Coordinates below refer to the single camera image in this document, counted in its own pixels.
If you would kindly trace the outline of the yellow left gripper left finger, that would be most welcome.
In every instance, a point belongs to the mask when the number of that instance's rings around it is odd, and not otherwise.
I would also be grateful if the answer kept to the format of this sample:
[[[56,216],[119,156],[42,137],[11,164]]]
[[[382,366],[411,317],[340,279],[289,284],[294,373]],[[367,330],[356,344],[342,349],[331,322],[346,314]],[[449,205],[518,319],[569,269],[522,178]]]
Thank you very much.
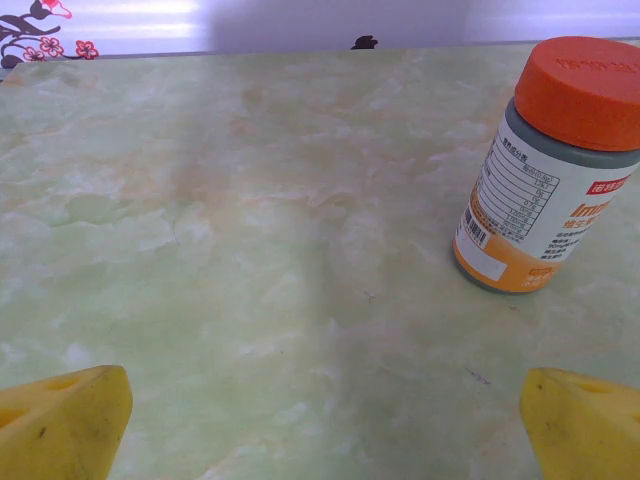
[[[0,480],[107,480],[132,408],[119,365],[0,390]]]

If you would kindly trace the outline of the orange-capped supplement bottle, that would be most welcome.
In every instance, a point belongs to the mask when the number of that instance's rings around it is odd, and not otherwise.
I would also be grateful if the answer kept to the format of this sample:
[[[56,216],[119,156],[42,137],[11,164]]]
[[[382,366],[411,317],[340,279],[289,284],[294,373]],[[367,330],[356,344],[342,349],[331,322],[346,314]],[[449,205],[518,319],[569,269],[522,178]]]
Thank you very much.
[[[546,286],[640,166],[640,46],[584,36],[531,51],[453,253],[500,293]]]

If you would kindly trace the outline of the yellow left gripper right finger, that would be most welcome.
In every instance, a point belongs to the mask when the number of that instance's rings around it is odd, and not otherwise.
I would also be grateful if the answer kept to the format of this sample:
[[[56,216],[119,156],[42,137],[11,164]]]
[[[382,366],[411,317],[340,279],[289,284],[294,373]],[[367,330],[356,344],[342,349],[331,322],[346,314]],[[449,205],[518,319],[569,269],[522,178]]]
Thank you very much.
[[[544,480],[640,480],[639,389],[534,368],[519,406]]]

